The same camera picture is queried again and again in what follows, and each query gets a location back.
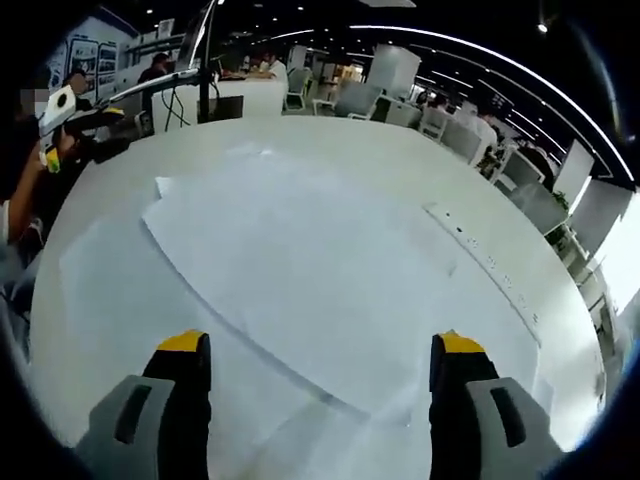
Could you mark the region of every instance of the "white paper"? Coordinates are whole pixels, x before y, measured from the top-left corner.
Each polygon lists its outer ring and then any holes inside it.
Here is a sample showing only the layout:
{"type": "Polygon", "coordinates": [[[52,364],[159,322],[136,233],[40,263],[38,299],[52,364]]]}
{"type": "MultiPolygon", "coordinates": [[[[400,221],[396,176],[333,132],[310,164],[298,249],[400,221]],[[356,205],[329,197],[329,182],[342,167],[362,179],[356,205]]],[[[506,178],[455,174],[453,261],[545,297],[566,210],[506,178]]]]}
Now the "white paper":
{"type": "Polygon", "coordinates": [[[315,392],[220,322],[128,210],[98,221],[60,261],[67,315],[60,327],[78,349],[64,372],[78,385],[68,392],[69,409],[88,426],[90,409],[127,375],[142,374],[161,342],[204,331],[212,356],[210,471],[234,478],[315,392]]]}
{"type": "Polygon", "coordinates": [[[553,396],[555,392],[553,387],[547,382],[542,375],[538,375],[533,384],[533,398],[540,405],[547,415],[551,416],[551,407],[553,406],[553,396]]]}
{"type": "Polygon", "coordinates": [[[166,197],[169,192],[173,189],[175,183],[175,179],[168,177],[156,177],[156,187],[158,188],[158,193],[160,197],[166,197]]]}
{"type": "Polygon", "coordinates": [[[408,425],[353,415],[314,402],[265,444],[239,480],[423,480],[431,468],[429,370],[408,425]]]}
{"type": "Polygon", "coordinates": [[[144,219],[191,287],[302,377],[369,414],[411,405],[458,248],[419,207],[234,159],[144,219]]]}

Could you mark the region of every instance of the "white table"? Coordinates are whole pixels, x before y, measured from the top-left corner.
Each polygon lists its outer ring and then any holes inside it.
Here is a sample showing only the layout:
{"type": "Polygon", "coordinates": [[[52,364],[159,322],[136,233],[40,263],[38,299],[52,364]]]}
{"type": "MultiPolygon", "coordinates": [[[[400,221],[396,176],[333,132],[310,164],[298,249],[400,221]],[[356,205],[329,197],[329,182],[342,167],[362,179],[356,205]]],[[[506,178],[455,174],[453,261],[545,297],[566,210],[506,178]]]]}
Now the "white table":
{"type": "Polygon", "coordinates": [[[65,326],[59,260],[67,246],[99,216],[118,208],[126,207],[139,217],[158,198],[155,177],[212,167],[216,153],[247,142],[301,161],[330,164],[351,180],[404,202],[446,205],[537,311],[538,373],[555,390],[552,435],[566,449],[580,441],[599,411],[595,386],[603,371],[602,357],[582,297],[536,228],[477,172],[417,132],[314,117],[241,119],[184,128],[134,143],[118,158],[87,167],[49,237],[33,300],[34,389],[45,417],[63,440],[73,444],[79,439],[97,401],[83,395],[83,378],[102,375],[65,326]]]}

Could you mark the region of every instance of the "yellow object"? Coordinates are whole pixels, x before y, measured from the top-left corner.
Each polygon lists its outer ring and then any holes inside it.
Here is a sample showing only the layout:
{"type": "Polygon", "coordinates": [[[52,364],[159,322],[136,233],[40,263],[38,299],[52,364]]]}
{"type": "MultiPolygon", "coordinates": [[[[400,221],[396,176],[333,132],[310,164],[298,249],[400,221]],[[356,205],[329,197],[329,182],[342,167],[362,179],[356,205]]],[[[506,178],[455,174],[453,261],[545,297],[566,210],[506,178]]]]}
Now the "yellow object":
{"type": "Polygon", "coordinates": [[[461,337],[457,333],[441,333],[444,350],[447,353],[485,353],[484,348],[470,338],[461,337]]]}
{"type": "Polygon", "coordinates": [[[58,149],[52,148],[46,153],[47,168],[51,173],[60,171],[60,158],[58,157],[58,149]]]}
{"type": "Polygon", "coordinates": [[[104,109],[105,113],[117,113],[119,115],[124,115],[124,110],[120,110],[119,108],[115,108],[115,107],[108,107],[104,109]]]}
{"type": "Polygon", "coordinates": [[[166,352],[195,352],[200,337],[205,335],[197,330],[189,330],[177,337],[171,337],[158,346],[158,350],[166,352]]]}

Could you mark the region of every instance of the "black ceiling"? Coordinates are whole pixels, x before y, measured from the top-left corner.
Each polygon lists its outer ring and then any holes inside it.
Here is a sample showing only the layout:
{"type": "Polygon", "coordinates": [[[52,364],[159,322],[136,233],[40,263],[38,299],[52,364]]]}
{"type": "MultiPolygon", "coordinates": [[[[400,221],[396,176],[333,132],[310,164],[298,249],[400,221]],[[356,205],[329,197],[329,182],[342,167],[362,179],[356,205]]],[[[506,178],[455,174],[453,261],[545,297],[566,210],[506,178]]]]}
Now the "black ceiling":
{"type": "MultiPolygon", "coordinates": [[[[309,34],[275,41],[282,51],[294,42],[323,48],[334,57],[351,52],[371,54],[379,43],[393,42],[407,47],[423,59],[421,76],[445,88],[455,85],[472,100],[487,88],[479,82],[485,81],[512,100],[514,110],[538,124],[566,150],[576,134],[551,109],[556,110],[584,135],[606,162],[606,167],[596,162],[594,175],[607,175],[611,171],[614,178],[610,181],[627,187],[632,185],[617,156],[589,122],[560,96],[518,68],[443,39],[388,30],[351,30],[348,26],[423,29],[479,44],[530,68],[571,97],[607,134],[636,184],[640,185],[640,144],[632,141],[633,134],[640,128],[639,94],[634,88],[640,84],[640,70],[632,60],[637,55],[637,39],[631,40],[638,18],[634,14],[637,9],[631,4],[619,0],[609,0],[606,5],[578,0],[413,1],[417,8],[370,8],[357,0],[225,0],[217,7],[214,23],[219,38],[247,31],[252,34],[249,41],[313,29],[309,34]],[[541,20],[549,25],[546,35],[537,29],[541,20]],[[474,88],[434,76],[434,70],[474,88]],[[503,76],[525,87],[547,105],[503,76]]],[[[141,31],[151,30],[159,20],[176,18],[175,31],[180,32],[205,3],[204,0],[110,0],[104,5],[141,31]]],[[[543,148],[556,156],[562,155],[555,144],[526,120],[515,113],[511,113],[510,119],[534,135],[543,148]]]]}

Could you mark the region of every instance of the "white chair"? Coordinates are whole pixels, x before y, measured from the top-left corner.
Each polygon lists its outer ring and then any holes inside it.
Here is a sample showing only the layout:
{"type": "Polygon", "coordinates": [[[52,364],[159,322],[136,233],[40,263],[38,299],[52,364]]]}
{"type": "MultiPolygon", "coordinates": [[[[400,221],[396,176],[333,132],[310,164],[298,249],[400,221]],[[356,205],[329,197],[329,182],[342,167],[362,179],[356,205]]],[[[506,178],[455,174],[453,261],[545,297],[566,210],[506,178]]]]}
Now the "white chair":
{"type": "Polygon", "coordinates": [[[439,142],[447,123],[452,118],[447,112],[437,108],[426,108],[420,121],[419,131],[439,142]]]}
{"type": "Polygon", "coordinates": [[[287,98],[285,98],[285,108],[291,111],[301,111],[307,108],[305,102],[305,87],[309,81],[311,72],[306,69],[296,68],[289,74],[289,91],[287,92],[287,98]],[[299,101],[300,107],[291,108],[289,106],[289,98],[295,98],[299,101]]]}
{"type": "Polygon", "coordinates": [[[453,119],[446,122],[440,141],[460,155],[466,163],[471,163],[476,158],[482,142],[475,132],[453,119]]]}
{"type": "Polygon", "coordinates": [[[517,150],[509,149],[504,158],[492,183],[505,194],[532,183],[542,183],[546,178],[538,167],[517,150]]]}
{"type": "Polygon", "coordinates": [[[539,183],[529,183],[507,194],[542,235],[547,235],[569,218],[551,192],[539,183]]]}
{"type": "Polygon", "coordinates": [[[318,116],[318,107],[324,106],[329,107],[336,117],[370,120],[380,95],[382,95],[382,89],[379,87],[345,81],[336,102],[318,99],[313,101],[313,114],[318,116]]]}

